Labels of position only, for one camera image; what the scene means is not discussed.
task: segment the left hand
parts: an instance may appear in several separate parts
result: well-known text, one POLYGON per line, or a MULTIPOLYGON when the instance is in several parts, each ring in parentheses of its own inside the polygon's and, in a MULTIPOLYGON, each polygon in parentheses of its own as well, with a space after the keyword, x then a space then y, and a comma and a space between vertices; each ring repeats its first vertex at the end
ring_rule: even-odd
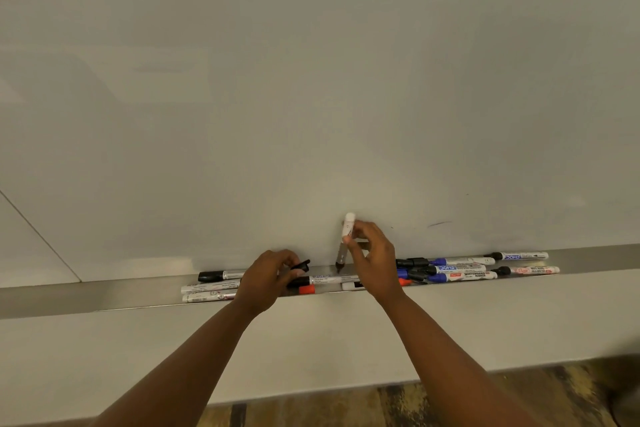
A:
POLYGON ((252 316, 266 311, 294 278, 304 275, 300 269, 287 270, 300 263, 291 250, 262 253, 244 273, 233 303, 244 308, 252 316))

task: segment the forearm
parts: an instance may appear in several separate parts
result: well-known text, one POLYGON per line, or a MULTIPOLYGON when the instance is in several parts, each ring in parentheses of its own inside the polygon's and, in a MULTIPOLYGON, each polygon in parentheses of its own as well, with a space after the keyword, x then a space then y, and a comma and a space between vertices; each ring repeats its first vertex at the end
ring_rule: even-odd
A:
POLYGON ((233 302, 224 306, 92 427, 196 425, 252 319, 233 302))
POLYGON ((418 304, 382 303, 434 405, 457 426, 538 425, 418 304))

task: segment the blue marker cap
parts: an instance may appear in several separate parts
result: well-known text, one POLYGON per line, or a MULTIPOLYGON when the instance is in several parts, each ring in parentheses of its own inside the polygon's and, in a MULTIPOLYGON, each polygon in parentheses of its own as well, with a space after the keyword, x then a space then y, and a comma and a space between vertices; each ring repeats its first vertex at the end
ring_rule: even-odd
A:
POLYGON ((443 284, 447 281, 447 275, 444 273, 436 273, 435 275, 429 275, 427 280, 429 282, 435 282, 436 284, 443 284))

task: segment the hand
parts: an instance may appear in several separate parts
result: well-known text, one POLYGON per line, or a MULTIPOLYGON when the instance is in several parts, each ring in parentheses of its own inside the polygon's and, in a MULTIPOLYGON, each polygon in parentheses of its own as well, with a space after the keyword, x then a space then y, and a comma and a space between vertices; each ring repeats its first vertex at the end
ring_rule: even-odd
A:
POLYGON ((382 305, 402 297, 404 291, 398 282, 396 249, 376 223, 356 220, 351 235, 369 240, 369 254, 365 258, 355 239, 342 237, 342 242, 351 252, 362 285, 382 305))
POLYGON ((252 316, 266 311, 289 282, 304 274, 300 269, 287 270, 285 267, 294 267, 299 263, 298 255, 291 250, 267 250, 262 253, 244 273, 233 303, 243 307, 252 316))

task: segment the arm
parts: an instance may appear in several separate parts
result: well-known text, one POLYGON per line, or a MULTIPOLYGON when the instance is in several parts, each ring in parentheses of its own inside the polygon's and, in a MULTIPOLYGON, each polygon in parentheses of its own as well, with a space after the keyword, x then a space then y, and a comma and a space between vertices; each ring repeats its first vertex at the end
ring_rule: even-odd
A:
POLYGON ((375 223, 356 221, 353 235, 369 239, 371 248, 365 258, 353 239, 343 238, 360 281, 391 319, 427 395, 444 420, 454 426, 537 426, 429 314, 404 294, 397 281, 394 246, 375 223))
POLYGON ((291 280, 304 273, 292 270, 278 276, 278 270, 299 262, 289 250, 262 253, 244 273, 236 298, 91 426, 196 425, 246 327, 271 307, 291 280))

